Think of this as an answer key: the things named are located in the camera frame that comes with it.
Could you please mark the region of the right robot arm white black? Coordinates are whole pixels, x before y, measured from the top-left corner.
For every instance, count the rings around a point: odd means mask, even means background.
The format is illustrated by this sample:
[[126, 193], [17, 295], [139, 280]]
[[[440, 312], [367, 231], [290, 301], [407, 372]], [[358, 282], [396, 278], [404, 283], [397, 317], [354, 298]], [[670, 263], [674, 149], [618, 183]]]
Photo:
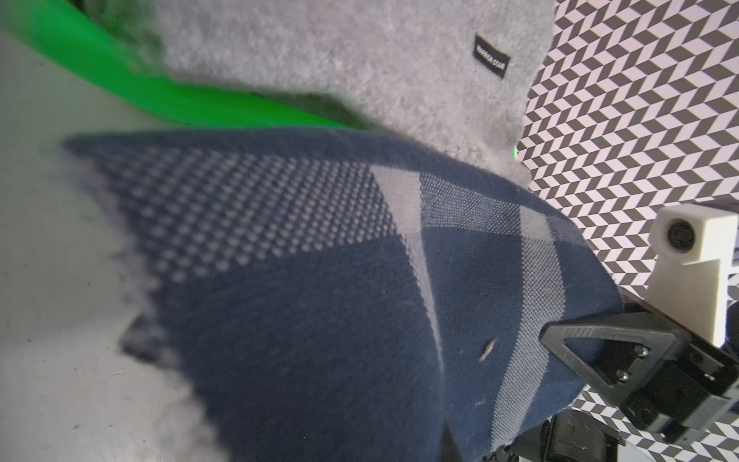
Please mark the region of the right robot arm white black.
[[[727, 340], [713, 346], [644, 301], [627, 312], [549, 323], [544, 347], [639, 430], [689, 446], [715, 423], [738, 416], [738, 306]], [[520, 434], [495, 461], [621, 461], [619, 431], [574, 409]]]

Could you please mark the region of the navy striped scarf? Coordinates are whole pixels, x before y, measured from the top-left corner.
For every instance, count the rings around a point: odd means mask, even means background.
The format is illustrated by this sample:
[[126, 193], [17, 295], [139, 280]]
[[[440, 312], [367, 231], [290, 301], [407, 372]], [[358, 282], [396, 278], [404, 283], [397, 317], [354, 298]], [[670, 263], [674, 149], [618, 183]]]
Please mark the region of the navy striped scarf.
[[355, 130], [70, 138], [144, 294], [120, 339], [190, 388], [184, 456], [478, 461], [583, 382], [547, 323], [623, 312], [578, 228], [517, 184]]

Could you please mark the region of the plain grey scarf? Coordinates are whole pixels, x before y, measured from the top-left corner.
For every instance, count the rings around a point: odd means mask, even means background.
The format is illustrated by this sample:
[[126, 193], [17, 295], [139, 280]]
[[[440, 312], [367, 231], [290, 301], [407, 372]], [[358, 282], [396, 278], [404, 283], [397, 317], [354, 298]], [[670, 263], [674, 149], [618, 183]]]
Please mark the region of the plain grey scarf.
[[170, 77], [413, 140], [520, 186], [552, 1], [87, 1]]

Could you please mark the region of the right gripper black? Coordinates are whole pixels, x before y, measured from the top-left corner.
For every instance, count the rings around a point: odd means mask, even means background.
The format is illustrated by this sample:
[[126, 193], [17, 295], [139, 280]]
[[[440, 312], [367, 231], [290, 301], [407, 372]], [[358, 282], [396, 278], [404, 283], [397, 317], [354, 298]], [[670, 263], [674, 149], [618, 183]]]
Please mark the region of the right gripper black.
[[637, 427], [688, 445], [738, 418], [738, 306], [712, 346], [643, 300], [607, 325], [547, 325], [541, 344]]

